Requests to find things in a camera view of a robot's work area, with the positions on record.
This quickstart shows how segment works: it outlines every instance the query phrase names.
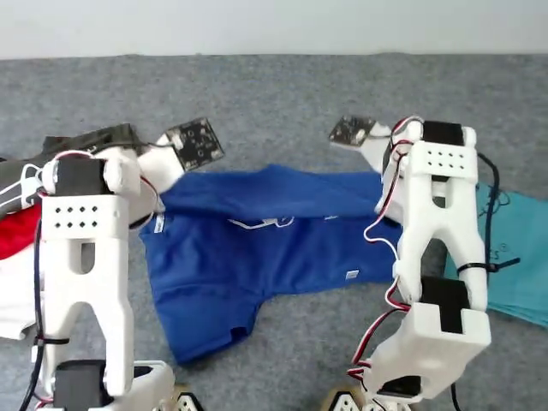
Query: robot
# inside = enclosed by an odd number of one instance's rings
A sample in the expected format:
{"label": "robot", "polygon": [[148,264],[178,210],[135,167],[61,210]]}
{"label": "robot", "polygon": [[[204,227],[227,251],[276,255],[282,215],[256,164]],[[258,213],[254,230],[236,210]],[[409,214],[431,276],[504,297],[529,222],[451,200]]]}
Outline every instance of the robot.
{"label": "robot", "polygon": [[[362,338],[348,374],[360,380],[362,411],[408,410],[453,384],[491,343],[487,267],[476,217],[476,134],[460,124],[417,116],[393,129],[344,117],[330,141],[361,152],[381,175],[377,222],[388,217],[403,227],[394,249],[394,283],[385,297],[405,316],[398,331],[362,360],[371,334],[390,312],[379,317]],[[42,400],[51,401],[54,410],[201,410],[190,393],[173,397],[175,378],[165,363],[134,361],[128,226],[161,210],[158,193],[185,172],[222,156],[211,126],[199,119],[168,130],[138,158],[112,147],[97,155],[62,152],[44,167],[44,320],[37,319],[42,354],[36,368],[48,394]],[[366,240],[383,241],[368,235],[374,225],[364,232]],[[420,258],[432,238],[447,245],[461,267],[459,280],[420,275]],[[101,255],[89,272],[81,269],[85,242]],[[39,259],[40,247],[35,248]],[[396,289],[403,301],[393,299]],[[65,360],[65,344],[83,303],[98,317],[106,360]],[[360,410],[347,393],[336,396],[330,409]]]}

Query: gray carpet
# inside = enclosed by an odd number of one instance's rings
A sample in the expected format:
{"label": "gray carpet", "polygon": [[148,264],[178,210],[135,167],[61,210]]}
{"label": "gray carpet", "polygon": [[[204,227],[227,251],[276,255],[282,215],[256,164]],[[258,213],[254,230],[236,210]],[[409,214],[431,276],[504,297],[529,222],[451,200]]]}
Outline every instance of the gray carpet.
{"label": "gray carpet", "polygon": [[[418,113],[476,128],[479,148],[507,189],[548,198],[548,57],[118,57],[0,62],[0,152],[39,152],[47,134],[74,135],[131,122],[144,140],[209,116],[226,158],[210,170],[268,163],[311,171],[363,170],[361,157],[330,148],[342,114],[394,123]],[[480,170],[488,181],[490,174]],[[439,258],[425,272],[439,271]],[[172,362],[151,304],[143,249],[131,240],[130,293],[137,359]],[[282,296],[263,305],[245,342],[182,369],[206,409],[314,410],[348,382],[360,334],[385,309],[383,287]],[[548,333],[491,314],[493,344],[458,383],[464,410],[544,409]],[[396,323],[386,325],[387,337]],[[1,409],[17,409],[30,372],[25,342],[0,341]],[[101,355],[89,312],[76,327],[75,357]],[[449,393],[425,410],[450,410]]]}

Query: black wire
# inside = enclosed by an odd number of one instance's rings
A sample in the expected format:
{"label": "black wire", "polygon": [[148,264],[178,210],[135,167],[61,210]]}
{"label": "black wire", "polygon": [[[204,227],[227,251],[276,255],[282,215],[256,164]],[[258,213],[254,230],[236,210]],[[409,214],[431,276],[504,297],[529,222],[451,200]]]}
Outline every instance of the black wire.
{"label": "black wire", "polygon": [[23,398],[19,411],[26,411],[28,404],[33,399],[36,385],[38,384],[38,378],[40,375],[40,368],[42,367],[42,360],[44,359],[44,322],[42,319],[42,304],[40,300],[40,235],[42,232],[42,222],[39,221],[36,226],[36,234],[34,236],[34,316],[36,318],[36,343],[37,353],[34,362],[34,369],[31,373],[31,379],[28,383],[27,392]]}
{"label": "black wire", "polygon": [[[366,385],[363,384],[363,379],[360,380],[360,383],[361,383],[361,388],[363,388],[363,390],[365,392],[367,392],[367,388],[366,388]],[[386,408],[384,407],[383,404],[381,404],[380,402],[378,402],[376,399],[372,398],[373,402],[375,402],[379,407],[381,407],[383,409],[383,411],[386,411]]]}
{"label": "black wire", "polygon": [[106,150],[107,148],[112,147],[130,147],[130,148],[137,148],[137,147],[158,147],[158,148],[165,148],[165,147],[173,147],[172,143],[168,144],[157,144],[157,143],[144,143],[142,141],[113,141],[111,143],[105,143],[101,144],[95,147],[95,150],[92,151],[92,154],[96,154],[98,152],[101,152],[103,150]]}
{"label": "black wire", "polygon": [[[478,152],[478,157],[489,166],[493,174],[493,185],[489,192],[489,204],[487,205],[487,213],[485,215],[485,264],[488,266],[491,263],[491,225],[495,202],[497,201],[500,191],[500,174],[498,172],[498,167],[485,154]],[[486,272],[487,282],[489,282],[489,271],[486,270]],[[456,383],[451,385],[451,401],[453,402],[455,411],[462,411],[456,398]]]}
{"label": "black wire", "polygon": [[459,406],[459,401],[456,399],[456,383],[451,384],[451,401],[453,402],[455,411],[462,411]]}

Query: white wall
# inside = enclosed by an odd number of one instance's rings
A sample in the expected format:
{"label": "white wall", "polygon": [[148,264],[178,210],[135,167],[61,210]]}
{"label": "white wall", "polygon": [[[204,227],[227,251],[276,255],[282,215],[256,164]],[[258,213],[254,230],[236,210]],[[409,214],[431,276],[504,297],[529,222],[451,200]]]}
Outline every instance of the white wall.
{"label": "white wall", "polygon": [[547,52],[546,0],[0,0],[0,58]]}

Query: blue t-shirt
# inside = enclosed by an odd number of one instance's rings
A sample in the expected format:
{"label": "blue t-shirt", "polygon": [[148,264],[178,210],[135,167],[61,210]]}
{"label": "blue t-shirt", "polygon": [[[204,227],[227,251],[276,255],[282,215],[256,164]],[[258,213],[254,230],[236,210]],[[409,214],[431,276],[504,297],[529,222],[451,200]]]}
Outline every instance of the blue t-shirt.
{"label": "blue t-shirt", "polygon": [[[248,336],[274,295],[387,282],[394,258],[368,244],[381,193],[373,173],[190,173],[140,233],[154,303],[179,363]],[[374,230],[396,243],[399,225]]]}

